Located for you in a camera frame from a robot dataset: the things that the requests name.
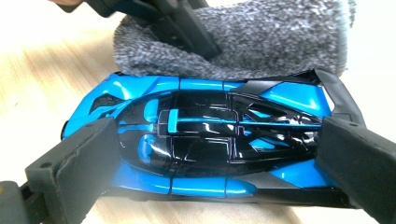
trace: blue toy car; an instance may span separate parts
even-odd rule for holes
[[[315,166],[324,117],[364,122],[340,83],[321,69],[241,80],[115,73],[83,99],[62,139],[114,118],[121,163],[110,192],[131,197],[350,207]]]

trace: black clamp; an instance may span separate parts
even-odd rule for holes
[[[208,7],[205,0],[85,0],[99,15],[108,17],[116,11],[147,26],[164,43],[201,55],[209,60],[220,54],[210,33],[194,9]],[[61,8],[66,12],[76,7]]]

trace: wooden surface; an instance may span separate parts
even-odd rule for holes
[[[224,1],[208,1],[221,4]],[[358,2],[349,71],[342,79],[368,128],[396,142],[395,4]],[[0,180],[26,181],[24,168],[60,142],[82,97],[110,73],[121,14],[103,19],[82,6],[63,13],[45,0],[0,9]],[[134,202],[100,198],[84,223],[375,223],[361,210],[279,205]]]

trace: microfiber cloth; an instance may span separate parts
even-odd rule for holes
[[[115,62],[134,76],[237,79],[316,67],[341,76],[355,6],[352,0],[251,0],[196,9],[221,50],[209,61],[159,41],[126,16],[114,36]]]

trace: blue car body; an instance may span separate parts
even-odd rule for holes
[[[82,100],[62,138],[114,118],[121,158],[109,185],[132,194],[346,207],[314,162],[321,120],[332,115],[322,84],[315,71],[241,80],[115,73]]]

